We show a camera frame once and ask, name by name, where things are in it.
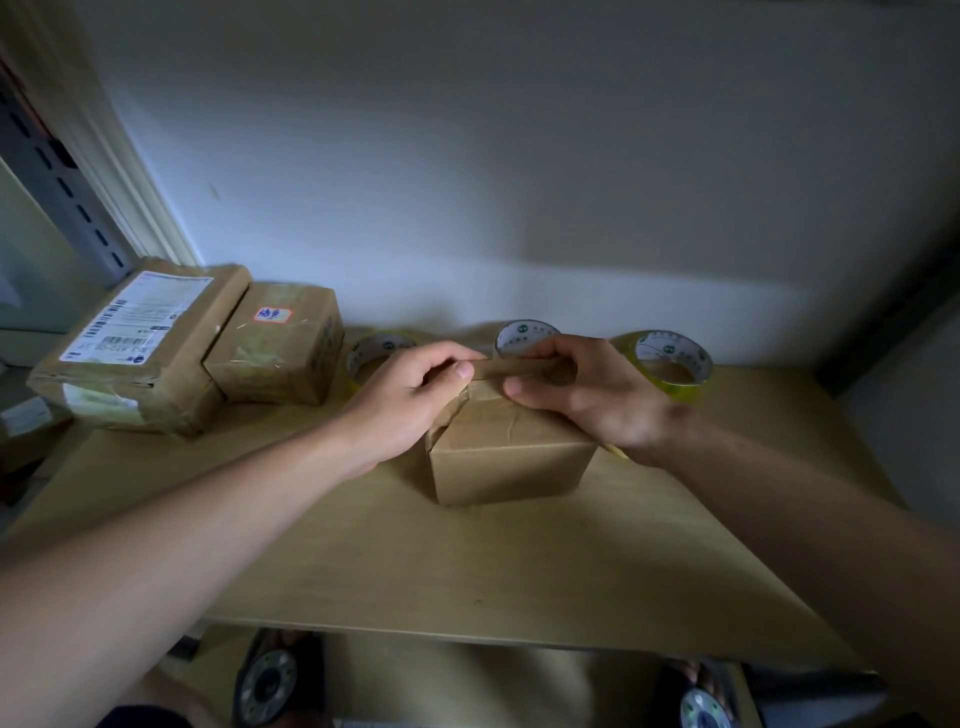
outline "forearm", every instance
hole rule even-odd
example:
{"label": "forearm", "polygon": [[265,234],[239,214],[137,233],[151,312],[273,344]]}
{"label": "forearm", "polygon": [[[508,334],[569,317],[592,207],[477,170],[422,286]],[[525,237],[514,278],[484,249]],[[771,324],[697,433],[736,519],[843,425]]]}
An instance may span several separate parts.
{"label": "forearm", "polygon": [[336,425],[234,461],[0,575],[12,725],[96,722],[217,594],[354,468]]}
{"label": "forearm", "polygon": [[953,535],[688,412],[657,457],[895,689],[956,705]]}

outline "brown cardboard box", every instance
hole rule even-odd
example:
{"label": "brown cardboard box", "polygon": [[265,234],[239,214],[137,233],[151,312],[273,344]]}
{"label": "brown cardboard box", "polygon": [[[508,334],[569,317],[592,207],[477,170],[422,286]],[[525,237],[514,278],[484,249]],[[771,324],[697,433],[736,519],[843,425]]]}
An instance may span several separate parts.
{"label": "brown cardboard box", "polygon": [[98,425],[198,434],[224,400],[204,357],[249,284],[242,265],[145,260],[60,340],[28,383]]}
{"label": "brown cardboard box", "polygon": [[230,401],[321,404],[343,340],[330,288],[254,283],[204,366]]}
{"label": "brown cardboard box", "polygon": [[545,372],[543,359],[474,362],[473,382],[427,433],[441,505],[556,496],[576,489],[596,441],[572,422],[503,397],[504,376]]}
{"label": "brown cardboard box", "polygon": [[27,386],[29,373],[12,367],[0,376],[0,473],[42,460],[73,420]]}

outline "red-bordered sticker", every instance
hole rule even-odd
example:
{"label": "red-bordered sticker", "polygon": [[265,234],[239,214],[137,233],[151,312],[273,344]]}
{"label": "red-bordered sticker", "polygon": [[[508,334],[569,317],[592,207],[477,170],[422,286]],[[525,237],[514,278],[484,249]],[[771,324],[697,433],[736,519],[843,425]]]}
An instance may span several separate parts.
{"label": "red-bordered sticker", "polygon": [[294,315],[291,308],[273,308],[272,306],[262,306],[255,314],[254,321],[261,321],[265,324],[286,324],[287,319]]}

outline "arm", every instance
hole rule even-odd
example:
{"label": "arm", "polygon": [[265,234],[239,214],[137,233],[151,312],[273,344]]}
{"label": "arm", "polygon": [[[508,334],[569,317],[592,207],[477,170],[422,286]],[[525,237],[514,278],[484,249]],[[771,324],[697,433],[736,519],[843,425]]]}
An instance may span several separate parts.
{"label": "arm", "polygon": [[483,355],[396,354],[332,421],[201,475],[0,574],[11,726],[97,722],[319,497],[417,442]]}
{"label": "arm", "polygon": [[716,427],[671,401],[608,342],[557,336],[576,382],[504,391],[562,412],[680,480],[743,544],[931,719],[960,709],[960,541],[850,483]]}

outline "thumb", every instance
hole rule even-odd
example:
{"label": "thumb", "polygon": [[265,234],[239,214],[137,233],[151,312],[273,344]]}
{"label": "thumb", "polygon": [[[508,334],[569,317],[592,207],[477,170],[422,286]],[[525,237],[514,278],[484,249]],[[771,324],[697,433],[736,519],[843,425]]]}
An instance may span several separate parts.
{"label": "thumb", "polygon": [[455,362],[436,375],[433,381],[424,384],[420,395],[430,399],[439,409],[463,392],[472,376],[472,364],[468,361]]}
{"label": "thumb", "polygon": [[511,400],[534,409],[552,409],[554,412],[566,410],[566,389],[543,381],[538,376],[508,376],[503,380],[503,393]]}

